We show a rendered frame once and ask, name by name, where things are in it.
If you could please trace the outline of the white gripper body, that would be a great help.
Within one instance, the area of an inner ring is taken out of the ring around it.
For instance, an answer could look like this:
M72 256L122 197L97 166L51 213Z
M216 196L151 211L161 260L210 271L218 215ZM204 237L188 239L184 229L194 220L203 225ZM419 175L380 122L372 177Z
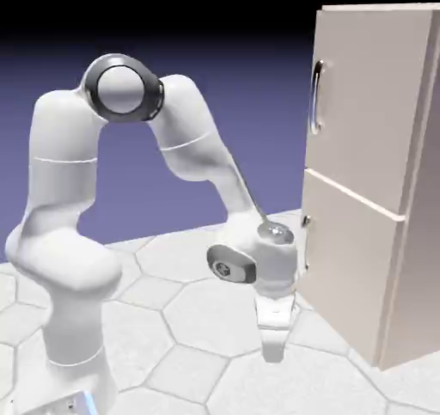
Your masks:
M260 332L261 352L267 363L280 363L284 359L295 306L295 290L288 296L278 298L255 292L254 307Z

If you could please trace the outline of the short beige cabinet door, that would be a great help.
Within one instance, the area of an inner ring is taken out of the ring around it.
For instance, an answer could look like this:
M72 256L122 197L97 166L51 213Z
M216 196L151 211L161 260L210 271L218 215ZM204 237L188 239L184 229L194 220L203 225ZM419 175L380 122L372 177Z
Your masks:
M311 216L306 301L371 364L381 356L388 279L405 217L308 168L302 217Z

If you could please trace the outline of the beige cabinet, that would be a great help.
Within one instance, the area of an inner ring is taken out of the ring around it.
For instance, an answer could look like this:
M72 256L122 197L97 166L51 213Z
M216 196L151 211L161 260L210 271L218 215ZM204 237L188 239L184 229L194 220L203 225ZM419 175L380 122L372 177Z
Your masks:
M323 9L440 10L440 3L325 5L319 11ZM407 162L401 214L406 221L388 279L381 356L377 364L370 363L383 370L440 351L440 28L430 65Z

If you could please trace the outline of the tall beige cabinet door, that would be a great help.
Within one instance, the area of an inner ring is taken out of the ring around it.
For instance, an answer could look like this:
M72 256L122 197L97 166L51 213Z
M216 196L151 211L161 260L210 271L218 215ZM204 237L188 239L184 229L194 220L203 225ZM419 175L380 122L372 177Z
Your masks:
M416 113L439 28L434 9L318 12L321 128L308 137L307 168L403 213Z

